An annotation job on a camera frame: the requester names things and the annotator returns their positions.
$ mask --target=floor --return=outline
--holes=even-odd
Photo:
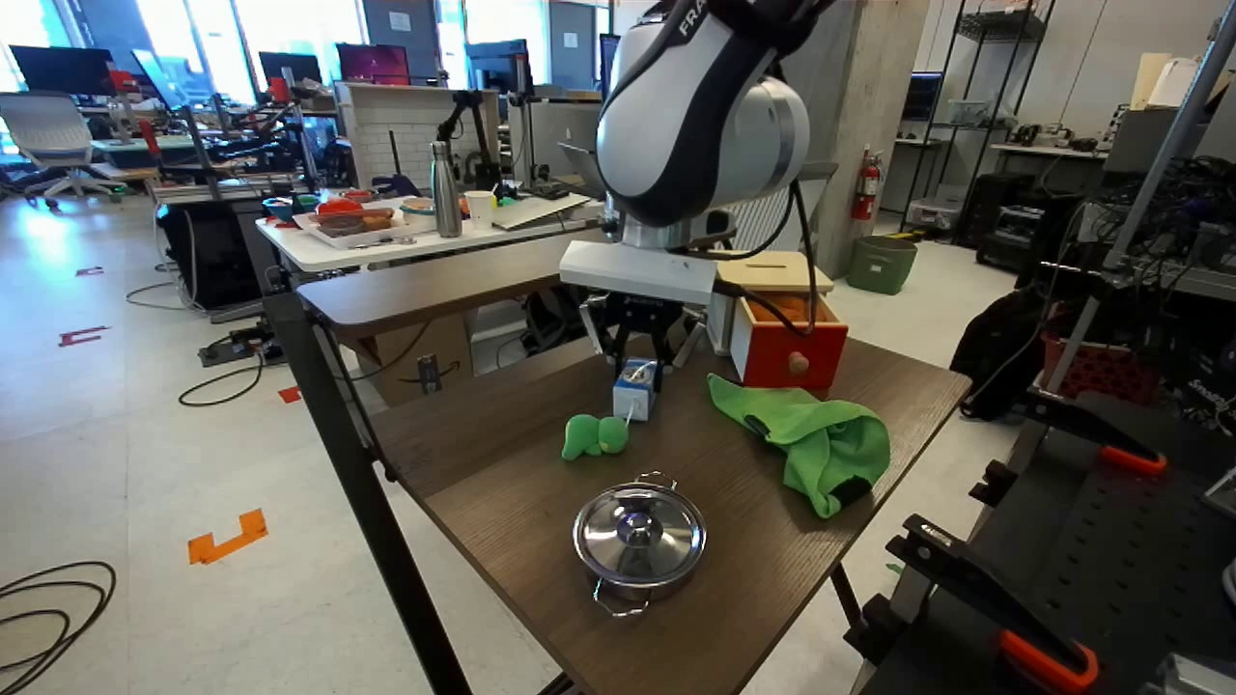
[[[128,289],[169,282],[159,267],[141,197],[61,215],[0,205],[0,585],[83,556],[118,572],[106,614],[30,692],[427,692],[306,406],[279,397],[288,372],[265,372],[221,410],[176,406],[214,374],[195,366],[195,347],[236,326],[208,326],[176,287],[131,305]],[[970,250],[921,244],[903,293],[836,287],[831,305],[853,335],[947,363],[966,322],[1007,287]],[[906,515],[966,533],[978,519],[966,491],[1010,438],[1010,426],[948,423],[848,553],[853,589],[893,589],[883,541]],[[554,666],[535,643],[405,496],[391,500],[474,692],[549,684]],[[262,511],[268,537],[189,564],[185,541],[232,537],[243,511]],[[24,643],[30,631],[0,625],[0,666]],[[843,612],[817,592],[750,692],[848,692],[856,672]]]

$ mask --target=office chair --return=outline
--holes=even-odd
[[[92,141],[83,116],[65,93],[0,93],[0,121],[10,142],[39,168],[24,197],[56,208],[61,193],[113,193],[113,183],[87,175]]]

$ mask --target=green cloth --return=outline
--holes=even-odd
[[[707,374],[707,394],[731,423],[782,447],[781,479],[810,504],[816,519],[832,519],[886,470],[886,430],[856,402],[733,385],[719,374]]]

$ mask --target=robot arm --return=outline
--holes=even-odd
[[[639,226],[787,184],[810,142],[801,100],[763,80],[831,0],[661,0],[617,49],[599,172]]]

